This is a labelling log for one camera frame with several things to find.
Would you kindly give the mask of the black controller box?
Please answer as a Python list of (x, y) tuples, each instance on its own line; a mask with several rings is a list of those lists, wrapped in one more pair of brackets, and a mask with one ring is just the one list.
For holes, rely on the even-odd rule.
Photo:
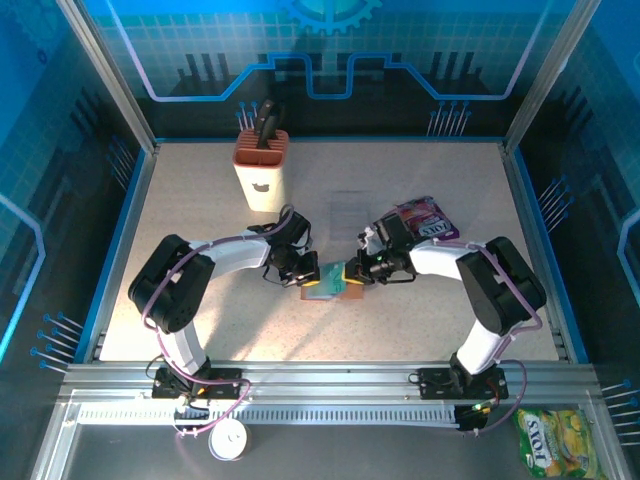
[(457, 430), (469, 432), (476, 429), (483, 429), (489, 419), (489, 415), (496, 406), (496, 400), (484, 400), (473, 405), (458, 405), (454, 408), (455, 422), (458, 424)]

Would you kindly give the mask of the aluminium side rail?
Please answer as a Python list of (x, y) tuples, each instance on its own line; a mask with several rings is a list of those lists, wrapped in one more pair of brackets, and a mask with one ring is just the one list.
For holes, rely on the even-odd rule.
[(152, 153), (142, 152), (136, 161), (85, 322), (82, 336), (84, 350), (77, 350), (76, 361), (79, 363), (94, 361), (99, 341), (108, 329), (152, 179), (158, 151), (159, 149)]
[(533, 204), (525, 188), (524, 176), (521, 173), (514, 154), (507, 151), (503, 142), (500, 142), (498, 147), (521, 225), (531, 268), (546, 292), (547, 301), (542, 311), (545, 314), (546, 324), (550, 330), (555, 351), (558, 354), (560, 362), (572, 363), (571, 342), (565, 339), (564, 311), (558, 304), (555, 284), (551, 277), (550, 268), (547, 265), (547, 257), (544, 251), (542, 237), (534, 216)]

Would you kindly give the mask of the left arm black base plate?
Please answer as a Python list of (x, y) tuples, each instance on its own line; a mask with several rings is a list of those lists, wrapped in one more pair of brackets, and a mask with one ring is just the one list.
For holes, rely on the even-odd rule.
[(178, 399), (186, 396), (198, 400), (237, 400), (240, 395), (242, 370), (238, 368), (209, 368), (204, 379), (222, 381), (219, 385), (205, 385), (188, 380), (169, 367), (160, 367), (154, 377), (153, 399)]

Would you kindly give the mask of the white round lid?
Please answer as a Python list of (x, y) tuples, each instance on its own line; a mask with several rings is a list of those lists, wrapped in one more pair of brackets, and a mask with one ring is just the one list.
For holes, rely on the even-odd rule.
[(220, 461), (237, 461), (250, 447), (250, 430), (240, 421), (224, 419), (211, 430), (208, 447), (211, 455)]

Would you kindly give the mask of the black-handled knife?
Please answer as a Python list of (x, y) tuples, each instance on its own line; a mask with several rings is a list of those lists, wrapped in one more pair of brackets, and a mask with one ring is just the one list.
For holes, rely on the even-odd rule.
[(261, 150), (269, 150), (269, 141), (277, 138), (279, 118), (275, 115), (267, 117), (260, 130), (256, 147)]
[(258, 135), (264, 120), (270, 115), (276, 116), (276, 103), (273, 100), (266, 99), (260, 106), (255, 118), (255, 132)]

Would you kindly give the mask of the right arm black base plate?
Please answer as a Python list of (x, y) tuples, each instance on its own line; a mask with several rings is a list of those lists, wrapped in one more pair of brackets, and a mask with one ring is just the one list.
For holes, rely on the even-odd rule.
[(422, 400), (509, 398), (504, 370), (496, 366), (478, 375), (468, 375), (460, 367), (421, 368), (415, 374)]

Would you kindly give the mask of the beige knife block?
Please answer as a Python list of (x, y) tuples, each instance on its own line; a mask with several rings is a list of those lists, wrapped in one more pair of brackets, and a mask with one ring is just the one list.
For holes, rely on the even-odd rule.
[(278, 213), (287, 202), (286, 156), (289, 135), (275, 132), (267, 148), (258, 147), (259, 136), (253, 130), (238, 135), (233, 165), (249, 208), (255, 212)]

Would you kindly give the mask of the long aluminium mounting rail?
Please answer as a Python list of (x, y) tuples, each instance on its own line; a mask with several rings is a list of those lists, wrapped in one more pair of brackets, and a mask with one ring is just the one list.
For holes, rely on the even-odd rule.
[[(240, 362), (220, 361), (216, 368), (239, 368), (251, 382), (246, 402), (267, 405), (420, 404), (418, 387), (408, 376), (419, 368), (444, 368), (444, 362)], [(529, 361), (525, 371), (502, 361), (509, 397), (520, 388), (524, 405), (583, 404), (603, 398), (590, 364)], [(68, 368), (60, 402), (147, 400), (151, 370), (142, 362), (94, 362)]]

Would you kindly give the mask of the purple candy bag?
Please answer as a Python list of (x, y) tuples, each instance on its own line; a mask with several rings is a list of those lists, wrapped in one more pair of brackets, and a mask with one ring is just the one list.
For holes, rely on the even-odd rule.
[(459, 230), (431, 196), (397, 204), (395, 211), (416, 238), (446, 241), (460, 237)]

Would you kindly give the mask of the aluminium frame post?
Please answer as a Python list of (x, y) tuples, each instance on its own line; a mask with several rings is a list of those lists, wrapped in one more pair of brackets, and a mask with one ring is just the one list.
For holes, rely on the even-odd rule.
[(148, 154), (156, 152), (153, 134), (142, 110), (81, 0), (55, 0), (134, 137)]
[(505, 136), (504, 153), (512, 156), (531, 126), (542, 104), (566, 68), (569, 58), (589, 26), (602, 0), (575, 3), (544, 59)]

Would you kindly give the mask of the yellow green candy bag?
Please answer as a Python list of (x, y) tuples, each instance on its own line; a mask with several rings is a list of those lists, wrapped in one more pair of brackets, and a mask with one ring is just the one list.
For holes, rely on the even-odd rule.
[(514, 423), (532, 477), (608, 480), (582, 410), (518, 409)]

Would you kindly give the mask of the clear plastic tray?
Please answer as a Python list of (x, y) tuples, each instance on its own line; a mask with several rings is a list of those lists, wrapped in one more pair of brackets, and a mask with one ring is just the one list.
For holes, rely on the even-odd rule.
[(371, 193), (342, 190), (329, 202), (329, 235), (332, 241), (354, 240), (370, 223)]

